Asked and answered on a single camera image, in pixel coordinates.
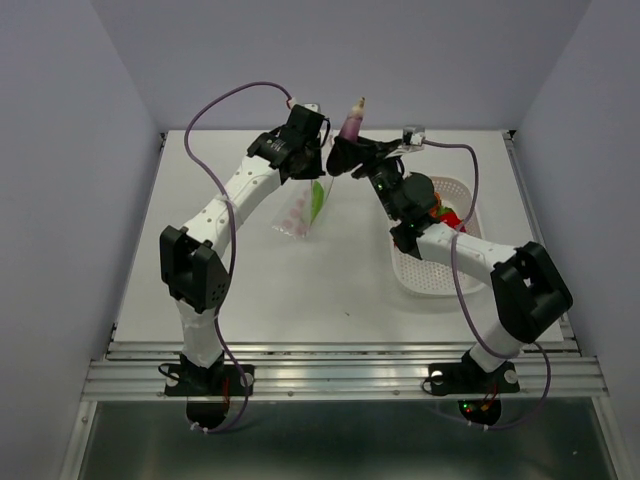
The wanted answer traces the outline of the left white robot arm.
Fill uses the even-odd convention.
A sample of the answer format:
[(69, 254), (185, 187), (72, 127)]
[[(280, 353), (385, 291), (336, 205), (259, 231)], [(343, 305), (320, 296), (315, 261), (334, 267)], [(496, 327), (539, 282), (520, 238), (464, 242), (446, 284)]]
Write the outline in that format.
[(183, 226), (159, 238), (161, 280), (176, 301), (183, 331), (181, 356), (191, 365), (188, 382), (199, 393), (215, 392), (224, 348), (217, 313), (230, 288), (233, 267), (222, 257), (237, 246), (237, 232), (254, 210), (285, 182), (324, 174), (321, 146), (328, 119), (316, 104), (295, 104), (287, 121), (260, 134), (222, 191)]

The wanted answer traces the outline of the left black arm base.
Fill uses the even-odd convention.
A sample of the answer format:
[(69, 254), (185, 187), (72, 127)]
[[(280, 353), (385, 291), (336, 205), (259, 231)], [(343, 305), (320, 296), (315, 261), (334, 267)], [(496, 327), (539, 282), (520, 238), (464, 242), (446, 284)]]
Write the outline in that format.
[(190, 429), (202, 434), (231, 431), (244, 417), (253, 395), (255, 366), (227, 364), (220, 356), (209, 368), (192, 364), (184, 355), (179, 363), (161, 363), (163, 395), (186, 400)]

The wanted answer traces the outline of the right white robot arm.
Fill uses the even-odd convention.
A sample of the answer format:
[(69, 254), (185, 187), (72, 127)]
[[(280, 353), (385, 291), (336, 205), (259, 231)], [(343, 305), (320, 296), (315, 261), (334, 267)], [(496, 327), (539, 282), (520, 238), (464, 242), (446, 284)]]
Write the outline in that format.
[(515, 358), (573, 306), (568, 286), (545, 247), (530, 241), (515, 247), (466, 233), (466, 225), (447, 225), (436, 217), (436, 189), (430, 177), (405, 173), (401, 158), (428, 145), (420, 135), (390, 142), (337, 137), (327, 159), (332, 176), (351, 174), (369, 180), (393, 226), (390, 235), (400, 252), (450, 267), (490, 287), (496, 322), (480, 333), (460, 366), (463, 384), (482, 390), (496, 370)]

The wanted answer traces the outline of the green toy leaf vegetable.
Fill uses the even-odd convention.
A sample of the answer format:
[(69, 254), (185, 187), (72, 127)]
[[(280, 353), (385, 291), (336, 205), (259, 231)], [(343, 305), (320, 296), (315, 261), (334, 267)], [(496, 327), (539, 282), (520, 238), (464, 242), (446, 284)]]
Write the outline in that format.
[(324, 206), (325, 189), (322, 183), (314, 180), (310, 190), (310, 224), (313, 224)]

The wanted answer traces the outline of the purple toy eggplant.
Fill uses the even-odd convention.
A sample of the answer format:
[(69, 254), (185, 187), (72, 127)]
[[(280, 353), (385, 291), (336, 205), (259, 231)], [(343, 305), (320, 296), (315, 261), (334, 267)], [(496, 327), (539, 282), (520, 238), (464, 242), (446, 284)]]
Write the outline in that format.
[(365, 114), (366, 99), (361, 97), (351, 108), (339, 131), (339, 137), (351, 142), (356, 142), (360, 133)]

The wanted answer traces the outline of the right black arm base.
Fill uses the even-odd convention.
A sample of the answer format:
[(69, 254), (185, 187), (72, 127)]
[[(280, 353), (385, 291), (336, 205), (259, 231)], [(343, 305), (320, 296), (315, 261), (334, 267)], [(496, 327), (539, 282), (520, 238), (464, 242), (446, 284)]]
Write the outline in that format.
[(465, 353), (458, 362), (432, 363), (421, 382), (424, 393), (434, 397), (461, 395), (458, 410), (472, 426), (494, 427), (502, 414), (501, 394), (520, 392), (512, 362), (503, 362), (492, 372), (484, 371)]

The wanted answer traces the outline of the clear zip top bag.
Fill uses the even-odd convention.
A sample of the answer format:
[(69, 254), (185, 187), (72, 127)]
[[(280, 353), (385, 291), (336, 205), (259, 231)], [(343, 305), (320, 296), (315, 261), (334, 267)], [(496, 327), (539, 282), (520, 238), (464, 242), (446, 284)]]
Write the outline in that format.
[[(310, 190), (314, 180), (322, 183), (325, 189), (325, 200), (324, 206), (315, 222), (310, 224)], [(326, 174), (317, 179), (292, 181), (293, 187), (290, 189), (285, 197), (284, 203), (274, 216), (271, 228), (276, 232), (296, 240), (310, 236), (327, 210), (335, 180), (335, 177)]]

